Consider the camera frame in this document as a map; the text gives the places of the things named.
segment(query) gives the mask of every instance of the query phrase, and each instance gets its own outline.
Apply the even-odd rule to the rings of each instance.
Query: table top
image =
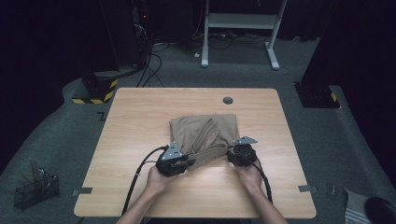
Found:
[[[224,104],[224,97],[233,103]],[[79,194],[75,214],[119,217],[140,162],[152,149],[170,145],[169,120],[208,114],[235,114],[240,135],[259,141],[252,146],[284,217],[316,215],[310,192],[298,188],[307,183],[277,92],[226,88],[118,89],[82,186],[92,192]],[[146,186],[152,165],[143,166],[130,204]],[[171,182],[146,216],[259,217],[225,156]]]

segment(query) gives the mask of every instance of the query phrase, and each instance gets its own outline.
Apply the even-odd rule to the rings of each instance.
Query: khaki fabric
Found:
[[[233,140],[239,139],[236,115],[198,115],[169,121],[171,141],[175,141],[184,155],[195,159],[189,170],[224,156]]]

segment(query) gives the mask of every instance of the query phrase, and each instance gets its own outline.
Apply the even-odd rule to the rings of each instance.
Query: forearm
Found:
[[[267,199],[261,188],[247,188],[247,193],[254,207],[260,214],[265,224],[288,223],[285,218],[277,211],[274,205]]]
[[[117,224],[138,224],[149,210],[152,203],[157,199],[158,193],[145,189]]]

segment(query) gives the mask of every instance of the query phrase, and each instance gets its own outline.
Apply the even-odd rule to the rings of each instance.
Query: gray carpet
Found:
[[[166,44],[155,46],[163,64],[157,76],[165,87],[273,88],[276,89],[297,148],[318,214],[313,219],[289,219],[290,223],[345,223],[347,195],[344,188],[366,196],[380,196],[396,203],[396,192],[368,148],[350,113],[339,87],[331,86],[342,108],[303,108],[293,87],[300,81],[318,41],[301,43],[277,40],[276,56],[281,66],[273,71],[262,38],[254,43],[234,43],[227,49],[209,50],[209,67],[202,68],[201,47],[187,48]],[[217,48],[223,42],[211,41]],[[152,57],[150,67],[156,70],[159,60]],[[134,87],[141,73],[123,77],[117,88]],[[104,127],[111,101],[105,105],[75,105],[71,102],[80,80],[64,87],[65,103],[48,116],[26,139],[21,149],[0,176],[0,223],[78,223],[74,215],[77,197],[92,154]],[[154,77],[147,86],[161,87]],[[30,175],[30,160],[59,176],[59,198],[52,198],[23,212],[14,209],[14,191]],[[335,180],[336,196],[327,194],[327,183]],[[88,217],[81,223],[114,223],[116,217]]]

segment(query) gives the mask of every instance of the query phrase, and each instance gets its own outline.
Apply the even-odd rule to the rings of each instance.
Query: wire mesh basket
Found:
[[[22,211],[52,197],[59,197],[59,178],[56,175],[43,175],[37,181],[15,189],[14,208]]]

